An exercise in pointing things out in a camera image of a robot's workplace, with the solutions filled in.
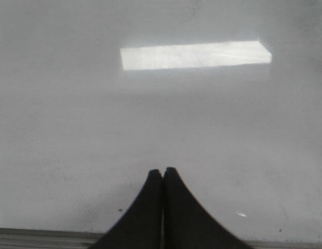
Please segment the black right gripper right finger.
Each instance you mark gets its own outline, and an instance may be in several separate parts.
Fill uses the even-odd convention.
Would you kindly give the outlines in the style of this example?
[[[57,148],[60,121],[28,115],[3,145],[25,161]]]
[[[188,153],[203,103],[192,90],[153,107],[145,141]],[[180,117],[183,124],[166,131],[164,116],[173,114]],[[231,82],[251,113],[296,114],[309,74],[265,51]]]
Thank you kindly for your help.
[[[165,248],[251,248],[200,205],[175,168],[166,169],[163,187]]]

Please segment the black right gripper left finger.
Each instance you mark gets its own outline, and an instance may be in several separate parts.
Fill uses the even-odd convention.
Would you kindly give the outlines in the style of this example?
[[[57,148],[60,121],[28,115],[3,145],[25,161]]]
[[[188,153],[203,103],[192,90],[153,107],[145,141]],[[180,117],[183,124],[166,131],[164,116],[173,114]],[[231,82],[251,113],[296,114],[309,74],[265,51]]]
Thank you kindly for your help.
[[[119,221],[90,248],[160,248],[163,177],[150,170],[139,194]]]

